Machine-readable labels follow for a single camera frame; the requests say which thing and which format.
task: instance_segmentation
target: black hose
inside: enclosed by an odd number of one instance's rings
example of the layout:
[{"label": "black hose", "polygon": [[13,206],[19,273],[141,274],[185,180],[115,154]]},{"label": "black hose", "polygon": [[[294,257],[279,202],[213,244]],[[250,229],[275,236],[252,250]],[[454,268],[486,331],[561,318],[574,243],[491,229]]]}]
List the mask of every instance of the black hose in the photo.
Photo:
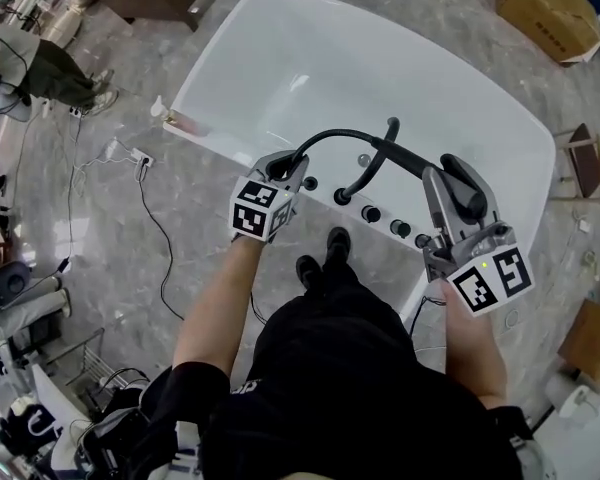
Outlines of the black hose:
[{"label": "black hose", "polygon": [[387,159],[391,160],[394,164],[399,165],[405,171],[410,172],[417,178],[422,179],[427,167],[438,168],[435,164],[416,155],[413,151],[403,148],[400,144],[395,144],[388,140],[376,140],[371,145],[374,149],[384,154]]},{"label": "black hose", "polygon": [[[398,132],[400,131],[400,120],[397,117],[390,117],[387,123],[389,124],[389,129],[387,130],[384,140],[395,142],[396,138],[398,137]],[[339,197],[344,201],[350,201],[353,194],[360,192],[369,184],[369,182],[377,174],[378,170],[380,170],[380,167],[382,167],[382,164],[386,159],[387,157],[383,153],[376,153],[373,157],[373,160],[371,160],[371,163],[365,169],[362,175],[342,192],[340,192]]]},{"label": "black hose", "polygon": [[296,152],[293,154],[293,157],[291,157],[291,165],[295,165],[297,162],[299,162],[311,146],[314,146],[316,143],[328,137],[353,137],[354,139],[360,139],[365,142],[368,142],[369,144],[372,144],[375,140],[380,140],[377,137],[374,137],[373,135],[369,135],[368,133],[364,133],[358,130],[349,130],[346,128],[325,130],[324,132],[320,132],[314,135],[313,137],[305,141],[304,144],[302,144],[302,146],[296,149]]}]

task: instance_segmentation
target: white container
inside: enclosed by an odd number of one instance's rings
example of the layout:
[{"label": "white container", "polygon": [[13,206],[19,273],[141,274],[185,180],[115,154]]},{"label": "white container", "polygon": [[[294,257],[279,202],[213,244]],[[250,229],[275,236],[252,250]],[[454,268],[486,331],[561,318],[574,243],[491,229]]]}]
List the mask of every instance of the white container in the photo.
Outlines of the white container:
[{"label": "white container", "polygon": [[598,416],[599,396],[589,386],[579,384],[562,373],[551,376],[545,394],[558,416],[577,425],[583,426]]},{"label": "white container", "polygon": [[[382,137],[387,119],[398,117],[399,144],[433,162],[455,154],[485,178],[526,252],[555,159],[548,130],[489,78],[418,34],[335,0],[241,0],[172,109],[212,131],[201,138],[167,130],[247,166],[329,128]],[[375,151],[344,137],[311,148],[307,175],[319,185],[305,193],[361,221],[362,208],[373,204],[382,218],[368,225],[415,249],[419,233],[434,234],[424,190],[391,162],[349,205],[333,201],[336,189],[362,173],[363,153]],[[394,219],[411,225],[407,239],[391,233]],[[403,319],[426,286],[423,269],[405,293]]]}]

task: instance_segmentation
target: marble floor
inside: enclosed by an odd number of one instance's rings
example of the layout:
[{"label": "marble floor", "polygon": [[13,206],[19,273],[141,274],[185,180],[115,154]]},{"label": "marble floor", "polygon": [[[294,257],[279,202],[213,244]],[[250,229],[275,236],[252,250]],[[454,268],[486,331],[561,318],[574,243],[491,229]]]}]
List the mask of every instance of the marble floor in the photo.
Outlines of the marble floor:
[{"label": "marble floor", "polygon": [[[69,250],[67,190],[71,162],[82,165],[107,149],[124,158],[138,147],[156,158],[144,182],[148,206],[170,235],[175,255],[166,298],[185,312],[228,246],[228,198],[243,169],[164,132],[149,107],[156,96],[173,100],[215,30],[238,0],[215,0],[195,33],[180,23],[138,20],[128,25],[96,5],[70,50],[88,73],[115,69],[121,91],[106,113],[84,120],[78,132],[66,107],[38,117],[28,130],[15,201],[21,253],[36,272],[52,272]],[[499,18],[494,0],[342,0],[368,9],[433,40],[508,91],[550,130],[581,122],[600,134],[600,55],[565,69]],[[0,124],[0,171],[15,173],[25,125]],[[108,148],[112,139],[121,144]],[[564,167],[558,162],[555,175]],[[67,341],[106,329],[103,356],[114,368],[134,366],[155,374],[167,366],[179,320],[159,298],[168,264],[164,237],[140,201],[134,166],[94,163],[74,180],[73,261],[63,282],[73,316],[64,322]],[[378,295],[397,304],[413,283],[419,258],[394,243],[308,199],[300,216],[268,247],[254,295],[265,316],[301,293],[292,258],[322,254],[335,223],[352,230],[353,265]],[[589,233],[576,228],[585,216]],[[556,355],[584,297],[600,300],[600,268],[583,267],[582,255],[600,258],[600,205],[548,203],[531,259],[538,287],[494,316],[509,373],[509,395],[536,419],[547,408],[542,389],[559,366]],[[420,360],[444,368],[444,313],[425,307],[414,341]],[[261,324],[249,316],[232,381],[249,367]]]}]

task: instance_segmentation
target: power strip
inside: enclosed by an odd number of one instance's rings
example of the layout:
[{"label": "power strip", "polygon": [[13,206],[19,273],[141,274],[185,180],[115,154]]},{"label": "power strip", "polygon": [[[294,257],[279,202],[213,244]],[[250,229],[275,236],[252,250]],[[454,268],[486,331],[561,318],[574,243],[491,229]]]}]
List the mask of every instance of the power strip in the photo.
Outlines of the power strip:
[{"label": "power strip", "polygon": [[144,177],[147,174],[147,169],[153,165],[155,161],[152,156],[140,151],[138,148],[131,150],[131,158],[137,160],[135,176],[136,180],[144,181]]},{"label": "power strip", "polygon": [[82,119],[84,114],[82,113],[82,109],[80,107],[69,107],[69,115],[77,119]]}]

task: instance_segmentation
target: small bottle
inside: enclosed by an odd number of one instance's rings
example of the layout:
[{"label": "small bottle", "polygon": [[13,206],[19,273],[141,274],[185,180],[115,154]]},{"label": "small bottle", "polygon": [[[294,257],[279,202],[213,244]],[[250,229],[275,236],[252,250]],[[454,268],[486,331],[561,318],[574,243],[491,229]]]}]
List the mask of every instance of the small bottle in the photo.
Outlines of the small bottle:
[{"label": "small bottle", "polygon": [[209,135],[211,129],[208,126],[203,125],[194,121],[190,117],[187,117],[180,112],[176,112],[173,109],[168,109],[162,103],[162,96],[158,96],[156,102],[151,106],[151,115],[153,117],[159,117],[165,123],[174,128],[178,128],[183,132],[196,135],[198,137],[206,137]]}]

